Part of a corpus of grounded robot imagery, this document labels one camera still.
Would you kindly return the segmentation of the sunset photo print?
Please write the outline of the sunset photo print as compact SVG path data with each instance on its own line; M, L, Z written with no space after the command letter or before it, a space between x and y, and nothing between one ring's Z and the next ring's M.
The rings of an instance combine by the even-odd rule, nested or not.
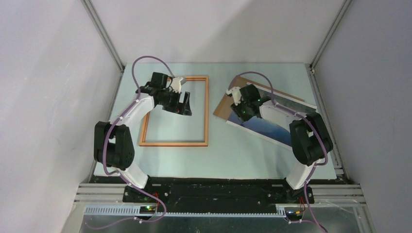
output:
M292 141L289 124L292 122L292 116L270 106L272 104L271 93L267 96L261 96L257 87L253 84L240 87L240 92L245 88L252 90L251 98L259 106L261 118L253 117L247 122L240 122L236 114L232 111L228 120L225 120L226 123L291 149ZM241 103L246 103L243 98L245 95L245 93L242 93Z

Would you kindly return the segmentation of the brown backing board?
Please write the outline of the brown backing board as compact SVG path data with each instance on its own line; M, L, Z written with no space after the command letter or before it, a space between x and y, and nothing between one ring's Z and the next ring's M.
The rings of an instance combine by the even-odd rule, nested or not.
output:
M249 80L245 77L242 76L237 76L234 79L233 82L233 86L238 86L238 87L244 87L248 84L253 84L257 87L257 89L259 90L261 96L267 96L270 95L270 87L268 85L263 85L257 82L254 82L252 80ZM278 91L278 90L273 90L274 95L275 95L275 100L278 101L280 100L281 104L289 107L292 109L292 106L289 105L289 102L295 102L298 104L301 104L303 106L307 106L307 107L312 107L314 109L316 109L316 106L312 106L309 103L305 102L303 99L292 96L290 94ZM218 106L216 107L215 111L214 111L214 115L217 117L220 117L224 120L228 120L229 115L232 112L232 109L230 108L230 105L233 104L233 98L229 97L227 94L224 94L223 98L221 99L220 103L218 104Z

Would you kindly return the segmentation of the wooden picture frame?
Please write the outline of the wooden picture frame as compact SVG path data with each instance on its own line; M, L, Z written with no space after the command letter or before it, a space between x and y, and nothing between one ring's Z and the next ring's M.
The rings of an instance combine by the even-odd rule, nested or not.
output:
M209 77L186 76L192 115L182 116L157 106L144 118L138 145L142 147L207 147Z

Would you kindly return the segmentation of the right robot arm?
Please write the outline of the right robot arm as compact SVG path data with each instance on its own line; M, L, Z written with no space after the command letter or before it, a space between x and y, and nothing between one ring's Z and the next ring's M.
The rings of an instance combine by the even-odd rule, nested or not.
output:
M230 107L241 122L257 117L289 132L297 161L286 177L289 186L283 188L282 195L289 203L297 202L302 197L301 188L309 183L316 167L328 163L327 154L333 149L322 116L317 112L304 115L288 108L275 100L273 92L262 96L253 84L232 87L226 95L233 99Z

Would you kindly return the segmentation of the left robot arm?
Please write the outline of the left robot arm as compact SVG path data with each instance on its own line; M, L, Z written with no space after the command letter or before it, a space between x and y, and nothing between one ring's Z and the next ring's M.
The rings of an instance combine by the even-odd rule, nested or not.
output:
M150 113L156 106L162 106L167 112L191 116L190 93L182 93L185 77L170 77L154 72L144 86L140 86L127 107L111 121L96 123L94 128L94 160L101 163L107 175L107 169L122 176L129 186L137 187L135 196L141 202L153 198L154 190L147 185L149 176L134 163L135 143L131 128Z

